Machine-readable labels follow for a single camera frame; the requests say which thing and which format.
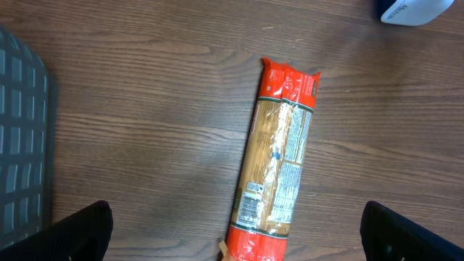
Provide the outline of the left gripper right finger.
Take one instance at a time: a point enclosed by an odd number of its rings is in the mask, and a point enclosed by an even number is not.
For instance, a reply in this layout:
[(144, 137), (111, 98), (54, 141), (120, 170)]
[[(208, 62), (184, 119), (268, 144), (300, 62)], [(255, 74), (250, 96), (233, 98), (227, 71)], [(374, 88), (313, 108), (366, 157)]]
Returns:
[(367, 261), (463, 261), (463, 248), (375, 201), (365, 205), (360, 235)]

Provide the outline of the orange noodle package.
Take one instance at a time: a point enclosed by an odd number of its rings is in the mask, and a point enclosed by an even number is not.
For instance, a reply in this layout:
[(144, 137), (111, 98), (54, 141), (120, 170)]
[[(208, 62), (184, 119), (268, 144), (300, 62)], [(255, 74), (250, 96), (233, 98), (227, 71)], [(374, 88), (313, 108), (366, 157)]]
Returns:
[(283, 260), (299, 194), (320, 73), (263, 58), (224, 260)]

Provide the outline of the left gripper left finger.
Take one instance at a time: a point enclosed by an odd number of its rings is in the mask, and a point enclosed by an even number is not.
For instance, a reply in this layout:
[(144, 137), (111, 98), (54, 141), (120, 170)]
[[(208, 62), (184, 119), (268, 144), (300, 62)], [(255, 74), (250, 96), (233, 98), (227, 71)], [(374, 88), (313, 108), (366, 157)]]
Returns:
[(1, 250), (1, 261), (102, 261), (112, 230), (109, 203), (97, 201), (50, 228)]

